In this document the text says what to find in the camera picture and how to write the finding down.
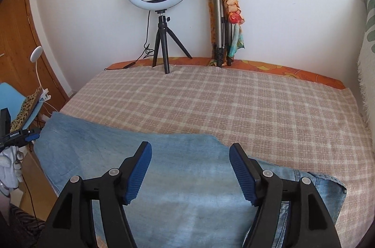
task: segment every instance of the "black tripod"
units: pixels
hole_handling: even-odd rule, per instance
[[[155,50],[154,50],[154,59],[152,62],[152,67],[156,66],[156,61],[158,60],[158,52],[160,42],[162,43],[162,53],[163,53],[163,63],[164,63],[164,71],[165,74],[169,73],[169,59],[168,59],[168,46],[166,43],[166,34],[168,33],[170,37],[176,42],[176,44],[181,48],[181,50],[186,54],[188,58],[192,58],[186,48],[183,46],[181,41],[177,38],[177,36],[173,33],[173,31],[168,28],[167,22],[170,21],[170,17],[166,18],[163,13],[165,10],[156,11],[159,15],[159,24],[157,25],[158,30],[156,33],[156,40],[155,40]]]

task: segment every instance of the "silver screw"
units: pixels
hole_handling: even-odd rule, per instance
[[[111,176],[116,176],[119,172],[119,169],[110,169],[108,174]]]
[[[302,178],[302,182],[303,182],[304,184],[310,184],[310,183],[311,183],[311,180],[310,180],[310,178],[303,177],[303,178]]]
[[[270,171],[269,169],[265,169],[263,171],[263,175],[266,176],[266,177],[272,177],[273,176],[273,173],[272,171]]]
[[[79,180],[79,176],[73,176],[72,178],[71,178],[71,182],[72,183],[75,183],[75,182],[77,182]]]

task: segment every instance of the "door frame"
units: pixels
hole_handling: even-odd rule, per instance
[[[38,34],[36,32],[36,29],[35,29],[35,25],[34,25],[34,21],[33,21],[33,15],[31,14],[30,0],[25,0],[25,6],[26,6],[27,17],[29,19],[30,29],[31,29],[31,33],[33,34],[34,41],[35,41],[37,46],[41,46],[41,42],[39,40]],[[53,72],[53,69],[52,69],[51,65],[49,64],[48,59],[47,59],[44,52],[42,53],[41,58],[42,58],[42,61],[44,62],[45,66],[47,68],[47,71],[48,71],[49,75],[51,76],[53,82],[55,83],[57,89],[60,91],[60,93],[62,94],[65,101],[66,102],[69,101],[68,95],[66,94],[64,88],[61,86],[59,80],[57,79],[57,77],[55,75],[55,72]]]

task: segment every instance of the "denim fabric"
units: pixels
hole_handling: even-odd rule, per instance
[[[241,247],[256,208],[243,197],[228,147],[213,136],[134,133],[53,113],[34,149],[61,192],[73,175],[99,177],[119,167],[142,141],[151,143],[152,160],[137,198],[124,207],[138,247]],[[337,179],[258,162],[280,178],[309,177],[336,221],[346,196]],[[287,209],[284,203],[275,247],[282,244]],[[104,239],[98,202],[93,213],[96,233]]]

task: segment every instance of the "blue chair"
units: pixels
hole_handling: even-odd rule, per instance
[[[0,109],[8,108],[11,120],[13,121],[21,110],[21,106],[26,97],[7,83],[0,84]],[[38,102],[30,117],[27,119],[23,129],[27,129],[36,118],[42,108],[43,102]]]

